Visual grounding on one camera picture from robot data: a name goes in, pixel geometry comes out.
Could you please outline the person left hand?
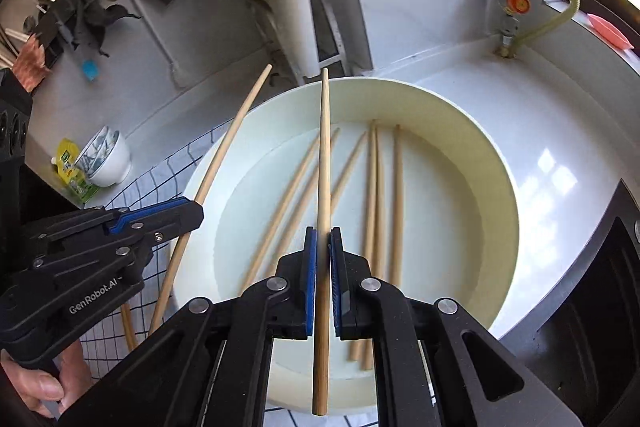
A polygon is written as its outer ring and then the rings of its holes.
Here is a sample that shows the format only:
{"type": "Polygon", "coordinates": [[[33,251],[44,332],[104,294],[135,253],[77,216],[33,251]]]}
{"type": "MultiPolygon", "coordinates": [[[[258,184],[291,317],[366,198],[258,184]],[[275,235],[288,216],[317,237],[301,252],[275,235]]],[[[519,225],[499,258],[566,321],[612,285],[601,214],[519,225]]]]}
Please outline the person left hand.
{"type": "Polygon", "coordinates": [[[62,414],[93,385],[79,340],[61,353],[58,377],[40,369],[21,367],[6,350],[1,351],[1,364],[26,407],[46,418],[54,418],[47,403],[55,402],[56,413],[62,414]]]}

